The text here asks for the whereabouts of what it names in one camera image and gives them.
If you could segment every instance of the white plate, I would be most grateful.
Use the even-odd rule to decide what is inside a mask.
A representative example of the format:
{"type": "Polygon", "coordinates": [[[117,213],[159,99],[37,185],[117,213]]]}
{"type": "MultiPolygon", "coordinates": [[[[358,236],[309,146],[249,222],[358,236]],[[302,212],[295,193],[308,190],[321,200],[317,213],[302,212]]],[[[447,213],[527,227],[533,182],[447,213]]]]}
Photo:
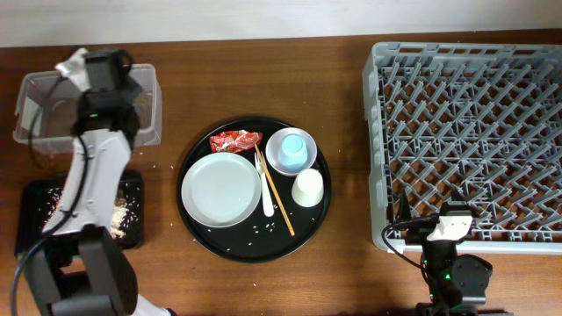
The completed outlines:
{"type": "Polygon", "coordinates": [[[244,157],[209,154],[187,171],[182,182],[185,209],[197,222],[228,227],[245,220],[262,194],[256,168],[244,157]]]}
{"type": "Polygon", "coordinates": [[[305,140],[308,159],[306,159],[306,162],[301,170],[312,167],[316,161],[316,155],[318,154],[318,148],[316,148],[316,143],[314,142],[313,137],[300,128],[287,127],[276,131],[273,135],[271,135],[270,140],[267,141],[267,145],[265,146],[265,159],[267,159],[267,162],[270,163],[272,168],[283,176],[296,176],[299,173],[285,168],[277,159],[281,143],[283,143],[283,138],[290,134],[297,134],[305,140]]]}

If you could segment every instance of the white plastic fork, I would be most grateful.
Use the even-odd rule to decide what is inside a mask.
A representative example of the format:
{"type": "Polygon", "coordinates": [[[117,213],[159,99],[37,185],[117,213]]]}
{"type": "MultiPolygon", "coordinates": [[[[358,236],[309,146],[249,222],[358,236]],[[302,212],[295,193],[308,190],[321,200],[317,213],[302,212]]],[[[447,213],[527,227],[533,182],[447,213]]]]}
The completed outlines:
{"type": "Polygon", "coordinates": [[[267,179],[265,178],[265,172],[263,171],[263,166],[260,163],[260,159],[257,154],[254,153],[254,164],[256,165],[257,173],[260,175],[262,180],[262,202],[263,202],[263,213],[267,217],[273,216],[273,203],[271,202],[270,188],[267,185],[267,179]]]}

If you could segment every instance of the crumpled red packet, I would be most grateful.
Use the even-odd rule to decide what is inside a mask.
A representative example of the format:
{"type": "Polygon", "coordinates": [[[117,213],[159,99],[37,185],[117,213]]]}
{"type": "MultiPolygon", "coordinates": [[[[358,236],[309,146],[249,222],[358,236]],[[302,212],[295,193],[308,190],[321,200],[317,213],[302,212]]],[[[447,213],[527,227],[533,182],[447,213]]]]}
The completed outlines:
{"type": "Polygon", "coordinates": [[[261,133],[250,133],[248,131],[228,131],[211,136],[211,150],[214,153],[239,153],[242,150],[251,149],[254,144],[259,145],[262,141],[261,133]]]}

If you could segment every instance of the transparent container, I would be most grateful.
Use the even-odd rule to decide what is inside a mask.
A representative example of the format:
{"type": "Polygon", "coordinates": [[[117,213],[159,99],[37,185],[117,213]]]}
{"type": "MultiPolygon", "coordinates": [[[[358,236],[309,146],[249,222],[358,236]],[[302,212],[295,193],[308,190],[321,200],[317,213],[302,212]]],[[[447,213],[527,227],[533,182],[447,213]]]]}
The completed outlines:
{"type": "MultiPolygon", "coordinates": [[[[155,68],[148,64],[133,65],[130,76],[142,87],[142,92],[133,101],[140,121],[134,146],[158,145],[162,138],[162,91],[155,68]]],[[[81,93],[66,80],[49,99],[45,99],[58,77],[56,71],[32,73],[25,76],[19,90],[18,122],[13,138],[18,143],[27,144],[33,116],[42,108],[33,128],[33,149],[42,154],[71,153],[73,150],[72,125],[76,122],[81,93]]]]}

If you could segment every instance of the white cup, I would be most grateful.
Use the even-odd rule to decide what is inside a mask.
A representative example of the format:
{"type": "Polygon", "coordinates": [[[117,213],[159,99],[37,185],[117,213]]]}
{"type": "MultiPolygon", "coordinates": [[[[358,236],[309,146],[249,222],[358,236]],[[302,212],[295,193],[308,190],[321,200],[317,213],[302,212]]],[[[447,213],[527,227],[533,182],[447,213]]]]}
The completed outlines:
{"type": "Polygon", "coordinates": [[[324,196],[322,175],[316,169],[304,169],[299,172],[292,184],[292,199],[303,207],[317,205],[324,196]]]}

